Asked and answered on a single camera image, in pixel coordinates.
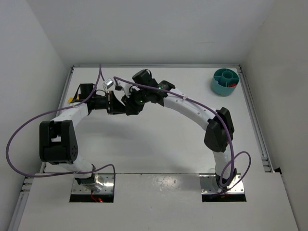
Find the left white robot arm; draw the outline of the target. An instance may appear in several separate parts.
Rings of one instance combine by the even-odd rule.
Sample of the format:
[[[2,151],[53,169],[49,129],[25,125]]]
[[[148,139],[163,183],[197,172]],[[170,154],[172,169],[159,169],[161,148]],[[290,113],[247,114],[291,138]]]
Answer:
[[[79,185],[96,191],[100,185],[98,175],[93,173],[96,168],[78,154],[75,128],[93,110],[105,109],[111,115],[118,115],[126,109],[112,91],[98,95],[90,83],[79,85],[71,104],[71,108],[53,120],[40,123],[39,156],[43,162],[74,172]]]

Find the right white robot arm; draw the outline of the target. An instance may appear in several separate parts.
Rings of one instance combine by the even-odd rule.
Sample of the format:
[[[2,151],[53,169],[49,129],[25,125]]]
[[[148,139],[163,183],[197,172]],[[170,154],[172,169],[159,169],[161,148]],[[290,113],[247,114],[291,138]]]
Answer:
[[[236,174],[232,144],[234,126],[227,108],[215,110],[201,105],[172,83],[165,80],[158,83],[147,69],[135,74],[131,82],[120,78],[115,80],[116,86],[124,92],[122,102],[128,115],[137,115],[146,103],[157,103],[199,125],[205,131],[204,143],[214,155],[217,184],[222,190],[227,189]]]

